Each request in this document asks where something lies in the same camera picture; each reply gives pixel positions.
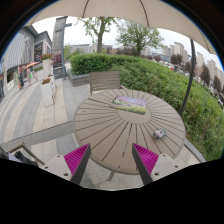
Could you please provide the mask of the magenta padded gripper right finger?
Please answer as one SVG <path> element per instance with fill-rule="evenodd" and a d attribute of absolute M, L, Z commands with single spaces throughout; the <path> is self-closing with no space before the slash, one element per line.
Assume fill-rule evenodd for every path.
<path fill-rule="evenodd" d="M 182 169 L 182 166 L 167 154 L 158 155 L 135 143 L 132 144 L 132 155 L 144 185 Z"/>

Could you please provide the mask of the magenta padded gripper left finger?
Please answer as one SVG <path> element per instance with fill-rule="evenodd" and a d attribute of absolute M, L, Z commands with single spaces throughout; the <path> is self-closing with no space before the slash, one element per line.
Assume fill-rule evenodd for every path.
<path fill-rule="evenodd" d="M 73 150 L 65 156 L 54 156 L 43 166 L 43 169 L 65 180 L 75 183 L 76 185 L 79 185 L 90 155 L 90 144 L 86 144 Z"/>

